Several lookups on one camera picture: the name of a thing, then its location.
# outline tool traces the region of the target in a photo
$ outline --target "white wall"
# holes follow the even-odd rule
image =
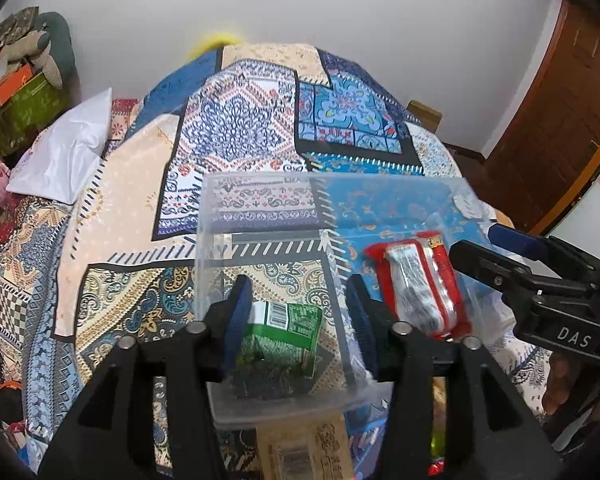
[[[552,2],[8,0],[0,17],[30,5],[63,14],[84,96],[111,85],[141,98],[213,31],[312,43],[359,62],[403,103],[442,111],[440,138],[479,151],[542,49]]]
[[[600,259],[600,177],[551,234]]]

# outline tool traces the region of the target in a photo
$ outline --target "human hand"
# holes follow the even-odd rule
[[[549,377],[546,382],[546,391],[542,396],[542,407],[547,415],[553,415],[569,398],[582,366],[579,361],[558,352],[553,352],[549,357],[549,366]],[[592,418],[600,419],[600,400],[593,409]]]

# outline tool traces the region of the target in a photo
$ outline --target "clear plastic container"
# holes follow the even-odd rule
[[[253,282],[253,300],[316,304],[324,320],[313,378],[263,384],[270,396],[249,398],[230,380],[209,384],[221,428],[289,416],[348,410],[378,395],[365,370],[344,301],[360,273],[380,300],[365,247],[437,230],[445,247],[468,239],[493,248],[491,224],[464,179],[356,173],[214,173],[204,178],[196,247],[196,317],[224,299],[238,274]],[[472,333],[491,342],[504,331],[500,297],[456,273]]]

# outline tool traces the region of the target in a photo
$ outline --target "patterned bedspread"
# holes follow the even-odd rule
[[[205,174],[461,176],[442,143],[364,69],[304,44],[232,46],[205,54],[161,81],[138,105],[117,102],[109,147],[73,209],[25,200],[22,227],[0,251],[0,380],[19,378],[22,371],[34,468],[117,338],[168,337],[193,319],[192,259]],[[231,220],[271,215],[280,199],[241,197]],[[311,192],[282,200],[292,211],[289,222],[315,214]],[[318,236],[315,254],[271,259],[254,252],[238,258],[242,267],[235,269],[249,269],[263,296],[284,298],[292,289],[296,297],[329,308],[339,300],[330,298],[333,283],[325,281],[331,276],[326,271],[338,258],[348,263],[343,250],[322,250],[338,249],[337,240],[320,236],[330,234]],[[338,374],[346,371],[338,349],[327,336],[321,348],[326,366],[317,384],[342,382]],[[510,333],[491,350],[541,415],[548,352]],[[156,462],[168,469],[164,396],[164,381],[157,378]],[[382,403],[346,414],[356,472],[370,467],[376,440],[368,436],[385,417]],[[234,476],[261,471],[256,430],[221,432],[218,438]]]

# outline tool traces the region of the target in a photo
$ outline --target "brown door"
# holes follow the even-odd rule
[[[600,158],[600,25],[563,5],[542,68],[486,161],[507,190],[492,205],[533,232],[558,218],[558,204]]]

